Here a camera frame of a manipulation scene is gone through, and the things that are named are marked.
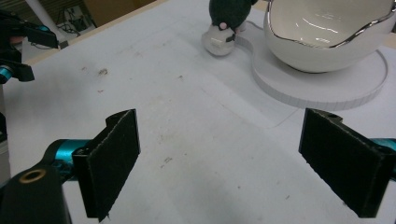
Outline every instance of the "black cable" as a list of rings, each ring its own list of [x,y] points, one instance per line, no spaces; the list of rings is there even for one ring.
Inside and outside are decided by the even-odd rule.
[[[81,36],[81,34],[79,33],[78,30],[74,29],[70,24],[67,24],[67,22],[71,23],[70,21],[66,20],[66,16],[64,15],[64,13],[67,12],[69,14],[70,17],[70,21],[72,21],[72,17],[75,18],[76,16],[71,13],[69,10],[67,10],[65,7],[59,11],[58,13],[58,18],[56,20],[56,26],[59,29],[62,29],[63,31],[67,32],[68,34],[73,34],[73,35],[77,35],[77,36]],[[61,14],[62,14],[62,18],[63,18],[63,25],[58,25],[59,23],[59,19],[61,18]]]
[[[31,46],[37,48],[37,49],[51,49],[51,48],[41,48],[37,45],[37,43],[30,43]]]

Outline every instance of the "white table surface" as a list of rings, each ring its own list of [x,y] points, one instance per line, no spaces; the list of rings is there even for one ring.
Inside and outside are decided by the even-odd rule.
[[[263,12],[248,19],[262,24]],[[208,0],[169,0],[35,63],[35,81],[10,80],[12,174],[56,139],[93,138],[106,117],[136,108],[142,152],[107,223],[393,224],[396,184],[377,218],[344,206],[298,152],[304,111],[261,91],[246,49],[210,56],[200,42],[209,23]],[[381,50],[384,89],[336,113],[367,137],[396,136],[396,51]],[[97,223],[77,182],[64,193],[74,223]]]

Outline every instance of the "white plate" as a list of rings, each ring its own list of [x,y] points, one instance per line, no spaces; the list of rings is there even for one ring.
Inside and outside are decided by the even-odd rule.
[[[282,63],[264,38],[264,30],[248,22],[236,43],[252,52],[253,76],[259,86],[288,105],[331,111],[357,107],[374,99],[388,77],[389,65],[380,50],[346,69],[309,74]]]

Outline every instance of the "figurine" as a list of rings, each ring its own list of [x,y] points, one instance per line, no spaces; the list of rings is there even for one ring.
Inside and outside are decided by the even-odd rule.
[[[212,24],[202,35],[205,48],[216,56],[233,51],[235,35],[243,31],[244,21],[251,6],[258,0],[210,0],[209,14]]]

